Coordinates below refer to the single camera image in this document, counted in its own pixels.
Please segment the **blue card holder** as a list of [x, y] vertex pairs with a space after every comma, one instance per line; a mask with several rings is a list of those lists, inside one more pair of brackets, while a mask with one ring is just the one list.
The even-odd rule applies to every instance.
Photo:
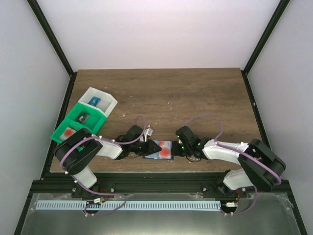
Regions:
[[161, 150], [157, 153], [153, 153], [144, 156], [144, 159], [154, 159], [154, 160], [172, 160], [174, 155], [172, 154], [172, 142], [171, 141], [155, 141], [154, 142], [161, 147]]

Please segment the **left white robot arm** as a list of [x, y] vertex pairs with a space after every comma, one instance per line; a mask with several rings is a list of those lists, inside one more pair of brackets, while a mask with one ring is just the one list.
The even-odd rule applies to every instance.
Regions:
[[158, 153], [162, 148], [157, 142], [149, 139], [151, 134], [151, 129], [144, 130], [134, 125], [126, 134], [114, 140], [107, 140], [82, 128], [57, 145], [53, 154], [65, 173], [84, 187], [92, 189], [97, 184], [97, 178], [89, 163], [95, 156], [121, 160], [130, 153], [143, 157]]

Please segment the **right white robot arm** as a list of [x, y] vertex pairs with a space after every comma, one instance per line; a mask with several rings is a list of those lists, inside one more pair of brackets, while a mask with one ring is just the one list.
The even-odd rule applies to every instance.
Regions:
[[188, 126], [176, 131], [178, 141], [174, 143], [174, 155], [196, 159], [221, 160], [239, 165], [238, 170], [228, 170], [219, 183], [220, 191], [256, 187], [270, 192], [282, 182], [281, 175], [286, 164], [262, 141], [253, 139], [249, 143], [220, 142], [216, 139], [195, 135]]

